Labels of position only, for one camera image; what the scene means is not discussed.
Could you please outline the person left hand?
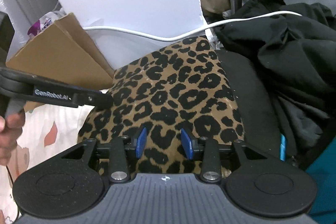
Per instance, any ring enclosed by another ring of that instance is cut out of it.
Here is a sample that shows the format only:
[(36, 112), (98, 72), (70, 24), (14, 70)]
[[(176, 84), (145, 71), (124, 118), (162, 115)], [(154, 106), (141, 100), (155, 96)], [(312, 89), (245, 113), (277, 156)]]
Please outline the person left hand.
[(17, 147), (17, 140), (22, 134), (25, 124), (25, 111), (1, 117), (0, 132), (0, 164), (7, 165), (12, 151)]

